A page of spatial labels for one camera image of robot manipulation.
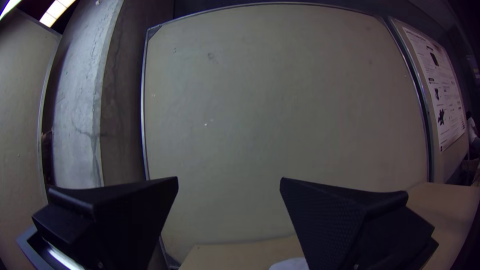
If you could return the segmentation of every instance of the concrete wall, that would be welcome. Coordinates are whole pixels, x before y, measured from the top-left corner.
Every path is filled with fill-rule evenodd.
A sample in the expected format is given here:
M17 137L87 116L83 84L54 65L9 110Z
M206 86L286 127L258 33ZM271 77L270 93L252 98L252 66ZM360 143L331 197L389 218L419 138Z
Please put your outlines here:
M78 4L55 56L42 127L53 129L58 186L145 180L140 136L145 34L172 14L171 0Z
M145 180L140 121L147 28L171 20L173 0L124 0L108 51L101 94L100 144L105 185Z
M122 3L123 0L105 0L95 5L95 1L81 1L58 47L47 94L55 97L54 103L49 104L54 109L54 174L60 187L102 185L102 85L110 40Z
M17 11L0 21L0 257L7 269L33 269L16 239L47 202L37 123L59 39Z

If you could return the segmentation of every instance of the metal frame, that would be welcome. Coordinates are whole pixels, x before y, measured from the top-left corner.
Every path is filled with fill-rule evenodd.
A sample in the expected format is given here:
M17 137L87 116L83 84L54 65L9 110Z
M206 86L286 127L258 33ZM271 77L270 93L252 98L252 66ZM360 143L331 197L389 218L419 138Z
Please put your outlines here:
M345 10L345 11L350 11L350 12L356 12L356 13L360 13L360 14L364 14L364 15L368 15L368 16L372 16L374 18L377 18L387 28L387 30L392 35L398 49L400 50L400 54L402 55L403 60L405 61L405 64L409 68L410 78L412 79L413 84L415 85L416 90L417 90L417 98L418 98L418 102L419 102L419 105L420 105L420 109L422 109L422 112L424 114L424 116L422 118L422 121L423 121L423 127L424 127L424 131L425 131L425 143L426 143L426 147L427 147L426 151L427 151L427 157L428 157L428 159L426 161L427 162L427 167L428 167L427 179L428 179L429 182L432 182L432 179L433 179L433 171L432 171L433 170L433 153L431 153L431 151L430 151L430 149L431 149L431 144L430 144L431 134L430 134L430 137L429 137L429 134L428 134L428 130L430 130L430 133L431 133L431 128L429 128L431 126L430 126L430 118L425 117L425 113L428 116L429 112L428 112L428 110L427 111L423 110L423 108L424 108L423 105L426 104L426 103L422 103L422 100L425 100L425 95L423 94L423 86L422 86L421 82L419 82L419 84L417 84L415 79L414 79L414 76L412 76L412 73L415 73L418 76L418 72L416 72L415 65L413 64L412 59L410 57L410 53L408 52L408 49L406 48L402 39L400 38L400 43L397 41L397 39L400 37L400 35L394 27L393 27L394 29L391 29L392 28L391 22L388 19L385 19L381 16L373 15L373 14L368 13L368 12L364 12L364 11L360 11L360 10L356 10L356 9L352 9L352 8L348 8L348 7L322 4L322 3L289 2L289 1L287 1L287 2L282 2L282 1L279 1L279 2L259 2L259 3L248 3L248 4L238 4L238 5L224 6L224 7L219 7L219 8L215 8L215 9L210 9L210 10L201 11L201 12L189 14L189 15L186 15L186 16L182 16L182 17L179 17L179 18L176 18L176 19L173 19L173 20L170 20L170 21L166 21L164 23L158 24L156 26L153 26L153 27L147 29L146 35L145 35L145 46L144 46L144 50L143 50L143 66L142 66L142 71L141 71L141 89L140 89L140 92L141 92L141 94L140 94L141 142L142 142L142 151L143 151L143 165L144 165L144 169L145 169L146 180L147 181L150 180L148 154L147 154L147 146L146 146L146 134L145 134L145 97L146 97L145 96L145 75L146 75L146 68L147 68L147 52L148 52L149 40L163 26L174 23L174 22L177 22L177 21L180 21L180 20L183 20L183 19L187 19L187 18L191 18L191 17L195 17L195 16L198 16L198 15L203 15L203 14L207 14L207 13L211 13L211 12L222 11L222 10L229 10L229 9L242 8L242 7L252 7L252 6L265 6L265 5L316 6L316 7L325 7L325 8L333 8L333 9L340 9L340 10ZM165 262L167 263L167 266L170 269L178 269L178 267L176 265L174 266L174 265L169 264L169 260L168 260L169 256L168 256L167 251L165 249L165 244L162 240L162 236L160 236L158 240L159 240L159 244L160 244L160 247L161 247L161 251L163 253L163 257L165 259Z
M395 44L397 45L398 49L400 50L400 54L405 62L405 65L408 67L410 79L413 82L413 85L416 88L416 97L418 100L418 104L420 106L420 110L422 113L421 121L423 123L423 131L425 136L425 151L427 153L427 179L429 182L434 181L434 147L433 147L433 130L432 130L432 122L430 120L430 111L427 103L427 97L425 96L425 87L422 84L422 80L420 77L420 73L415 65L415 62L412 58L412 54L410 53L405 40L402 38L399 30L394 24L394 18L388 16L383 17L382 21L385 27L390 32Z

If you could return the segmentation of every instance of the metal trim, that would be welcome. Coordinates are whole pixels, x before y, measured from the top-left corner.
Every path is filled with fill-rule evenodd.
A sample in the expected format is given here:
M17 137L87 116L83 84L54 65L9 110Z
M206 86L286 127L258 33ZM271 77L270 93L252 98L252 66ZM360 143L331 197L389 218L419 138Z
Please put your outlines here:
M143 167L145 170L145 179L150 180L149 161L147 155L147 139L145 133L145 72L147 69L147 50L149 47L149 32L146 30L145 45L143 48L143 65L141 67L141 86L140 86L140 126L141 126L141 148L143 152Z
M145 40L145 42L148 42L155 35L155 33L157 33L157 31L160 30L160 28L162 28L161 24L148 28L146 30L146 40Z
M278 2L256 2L256 3L245 3L245 4L235 4L235 5L229 5L229 6L222 6L222 7L217 7L209 10L204 10L192 14L188 14L182 17L178 17L160 24L157 24L150 29L154 29L155 27L162 27L165 25L168 25L170 23L174 23L183 19L188 19L190 17L195 17L198 15L203 15L211 12L217 12L217 11L223 11L223 10L229 10L229 9L235 9L235 8L244 8L244 7L253 7L253 6L266 6L266 5L299 5L299 6L317 6L317 7L325 7L325 8L332 8L332 9L338 9L338 10L344 10L344 11L350 11L350 12L356 12L356 13L361 13L364 15L372 16L375 17L373 14L361 11L358 9L353 9L345 6L339 6L339 5L332 5L332 4L323 4L323 3L312 3L312 2L291 2L291 1L278 1Z
M430 110L427 103L427 97L425 96L425 87L422 83L422 79L420 77L420 73L415 65L415 62L412 58L412 54L405 43L402 35L400 34L399 29L394 23L395 18L391 16L383 17L383 22L385 23L386 28L390 32L395 44L397 45L398 49L400 50L400 54L405 61L406 66L408 67L408 71L410 74L410 78L413 82L413 85L416 88L416 96L418 100L418 104L420 106L420 110L422 112L422 123L423 123L423 131L425 136L425 147L427 153L427 179L429 182L434 181L434 164L435 164L435 151L433 146L433 130L432 130L432 122L430 120Z

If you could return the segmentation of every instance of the wall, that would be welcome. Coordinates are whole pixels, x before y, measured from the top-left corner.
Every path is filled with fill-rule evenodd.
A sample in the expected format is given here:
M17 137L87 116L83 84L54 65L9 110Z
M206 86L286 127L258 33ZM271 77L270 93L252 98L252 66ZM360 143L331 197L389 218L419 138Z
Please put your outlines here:
M100 145L105 185L145 180L140 121L143 52L147 29L171 20L172 0L125 0L105 65Z
M54 133L58 186L145 180L140 136L145 34L172 14L171 0L79 2L55 56L43 118L42 130Z
M123 0L81 1L58 46L48 81L42 129L53 130L56 184L103 184L101 98L110 40Z
M0 257L7 269L33 269L16 239L47 203L37 124L59 39L18 11L0 21Z
M373 16L231 8L167 23L147 46L146 156L151 179L179 179L162 232L176 259L294 233L281 177L370 191L427 181L417 92Z

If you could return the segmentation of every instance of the dark ceiling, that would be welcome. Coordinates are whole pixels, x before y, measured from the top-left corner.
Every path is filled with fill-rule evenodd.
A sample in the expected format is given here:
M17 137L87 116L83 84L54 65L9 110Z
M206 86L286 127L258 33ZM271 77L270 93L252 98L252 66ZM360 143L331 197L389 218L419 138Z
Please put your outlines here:
M54 0L22 0L16 7L33 18L40 20L53 2Z

